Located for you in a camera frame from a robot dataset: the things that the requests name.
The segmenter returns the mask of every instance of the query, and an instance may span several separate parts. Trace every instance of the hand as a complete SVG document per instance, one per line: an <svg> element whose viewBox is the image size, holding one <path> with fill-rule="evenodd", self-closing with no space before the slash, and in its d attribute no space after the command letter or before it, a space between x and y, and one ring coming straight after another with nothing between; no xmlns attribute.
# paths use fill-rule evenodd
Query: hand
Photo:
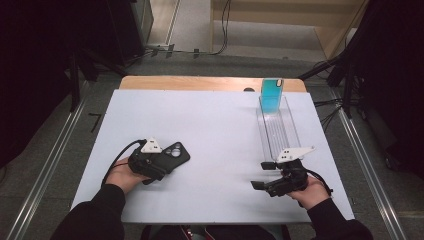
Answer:
<svg viewBox="0 0 424 240"><path fill-rule="evenodd" d="M150 179L146 176L133 173L128 166L128 157L117 161L115 166L110 171L106 179L106 184L113 184L120 187L125 194L129 193L141 181Z"/></svg>
<svg viewBox="0 0 424 240"><path fill-rule="evenodd" d="M324 188L324 184L311 176L308 176L308 187L305 190L294 191L287 193L287 195L299 201L306 210L330 197Z"/></svg>

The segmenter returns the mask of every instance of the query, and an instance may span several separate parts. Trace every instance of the person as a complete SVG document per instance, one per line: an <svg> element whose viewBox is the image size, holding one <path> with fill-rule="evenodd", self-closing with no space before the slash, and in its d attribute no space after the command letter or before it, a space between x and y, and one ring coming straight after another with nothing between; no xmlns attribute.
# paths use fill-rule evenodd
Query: person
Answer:
<svg viewBox="0 0 424 240"><path fill-rule="evenodd" d="M62 220L51 239L124 239L121 214L125 195L146 176L135 174L128 167L128 158L119 160L107 177L106 184L91 201L78 204ZM323 183L308 177L308 187L290 197L307 210L314 226L314 239L373 239L369 229L357 220L347 221L325 190Z"/></svg>

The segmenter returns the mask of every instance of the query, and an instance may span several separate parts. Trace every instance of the black jacket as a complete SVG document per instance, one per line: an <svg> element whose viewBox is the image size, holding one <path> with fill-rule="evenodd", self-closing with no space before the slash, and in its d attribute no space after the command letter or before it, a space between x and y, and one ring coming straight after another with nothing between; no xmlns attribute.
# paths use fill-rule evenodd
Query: black jacket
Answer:
<svg viewBox="0 0 424 240"><path fill-rule="evenodd" d="M121 222L124 206L124 192L115 185L106 184L93 200L72 209L51 239L124 239ZM347 221L332 199L311 208L308 215L316 231L316 240L373 239L368 228L359 221Z"/></svg>

